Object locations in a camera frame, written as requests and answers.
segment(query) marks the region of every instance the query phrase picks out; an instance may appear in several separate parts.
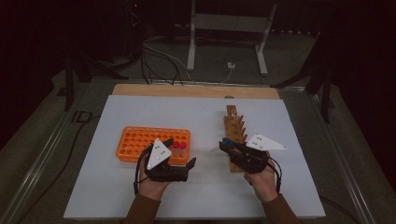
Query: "wooden test tube rack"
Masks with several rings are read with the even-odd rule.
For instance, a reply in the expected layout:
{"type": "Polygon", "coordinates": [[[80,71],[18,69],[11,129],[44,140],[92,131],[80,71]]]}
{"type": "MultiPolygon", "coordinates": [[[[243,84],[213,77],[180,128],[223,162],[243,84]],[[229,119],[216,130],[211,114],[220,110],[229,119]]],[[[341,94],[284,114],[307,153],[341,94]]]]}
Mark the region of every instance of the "wooden test tube rack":
{"type": "MultiPolygon", "coordinates": [[[[235,143],[244,144],[248,137],[245,134],[243,117],[238,116],[235,105],[227,105],[227,116],[224,116],[225,133],[226,137],[235,143]]],[[[230,170],[231,172],[243,172],[242,169],[232,162],[230,162],[230,170]]]]}

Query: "white triangular marker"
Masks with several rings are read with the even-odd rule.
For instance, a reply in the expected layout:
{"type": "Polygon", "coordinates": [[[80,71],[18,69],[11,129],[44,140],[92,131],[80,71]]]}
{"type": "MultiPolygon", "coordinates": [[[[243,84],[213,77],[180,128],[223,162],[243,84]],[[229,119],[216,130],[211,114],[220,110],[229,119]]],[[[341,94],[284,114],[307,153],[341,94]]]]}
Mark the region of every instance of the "white triangular marker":
{"type": "Polygon", "coordinates": [[[254,136],[247,141],[247,147],[251,147],[259,151],[288,149],[287,147],[279,144],[278,142],[257,133],[254,134],[254,136]]]}
{"type": "Polygon", "coordinates": [[[166,160],[172,155],[171,150],[167,148],[160,139],[155,139],[154,146],[151,150],[151,155],[148,159],[148,170],[156,167],[158,164],[166,160]]]}

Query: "dark background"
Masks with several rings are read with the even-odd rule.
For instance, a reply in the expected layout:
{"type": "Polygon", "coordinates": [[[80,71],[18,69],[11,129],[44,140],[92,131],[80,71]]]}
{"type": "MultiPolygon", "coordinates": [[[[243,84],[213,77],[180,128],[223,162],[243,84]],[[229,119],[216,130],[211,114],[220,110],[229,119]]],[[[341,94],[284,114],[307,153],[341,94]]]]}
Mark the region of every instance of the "dark background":
{"type": "MultiPolygon", "coordinates": [[[[202,12],[221,8],[224,14],[261,15],[259,10],[240,10],[243,5],[258,4],[257,1],[197,2],[197,10],[202,12]]],[[[185,25],[190,22],[189,1],[136,3],[139,5],[136,15],[169,37],[175,35],[175,23],[185,25]]],[[[128,35],[125,8],[125,2],[121,0],[101,3],[15,0],[2,3],[0,102],[3,130],[0,147],[52,90],[50,79],[64,69],[65,50],[70,45],[95,59],[106,61],[131,50],[131,46],[122,44],[128,35]]],[[[321,63],[323,59],[329,62],[333,71],[332,83],[339,86],[394,189],[395,11],[396,4],[390,0],[282,1],[272,27],[279,35],[288,31],[304,35],[320,32],[306,63],[321,63]]]]}

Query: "orange test tube rack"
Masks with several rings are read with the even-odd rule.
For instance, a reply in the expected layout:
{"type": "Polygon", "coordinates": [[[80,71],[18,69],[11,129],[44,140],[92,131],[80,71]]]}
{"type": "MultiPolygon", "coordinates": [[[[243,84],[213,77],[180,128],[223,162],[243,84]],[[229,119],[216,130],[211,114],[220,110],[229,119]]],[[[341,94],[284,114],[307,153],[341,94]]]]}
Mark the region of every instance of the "orange test tube rack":
{"type": "Polygon", "coordinates": [[[163,142],[173,138],[174,144],[169,147],[172,151],[169,164],[185,165],[190,156],[190,135],[190,131],[185,129],[127,126],[122,131],[116,154],[120,161],[137,162],[143,150],[155,139],[163,142]]]}

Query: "table leg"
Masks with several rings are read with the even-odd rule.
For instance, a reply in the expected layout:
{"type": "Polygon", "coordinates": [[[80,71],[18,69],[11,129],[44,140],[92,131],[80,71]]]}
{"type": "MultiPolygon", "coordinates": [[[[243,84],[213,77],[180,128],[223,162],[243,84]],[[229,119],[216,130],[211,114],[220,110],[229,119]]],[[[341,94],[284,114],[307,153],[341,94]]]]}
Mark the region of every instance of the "table leg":
{"type": "Polygon", "coordinates": [[[195,0],[191,0],[191,34],[187,70],[193,71],[195,63],[195,0]]]}
{"type": "Polygon", "coordinates": [[[272,25],[272,21],[273,21],[275,12],[276,12],[276,7],[277,7],[277,5],[273,5],[270,15],[267,17],[267,21],[265,23],[265,28],[262,33],[262,42],[260,43],[260,45],[256,45],[257,62],[259,63],[260,74],[262,76],[268,75],[267,65],[265,64],[264,55],[262,54],[262,51],[264,49],[265,42],[267,41],[268,35],[271,30],[271,25],[272,25]]]}

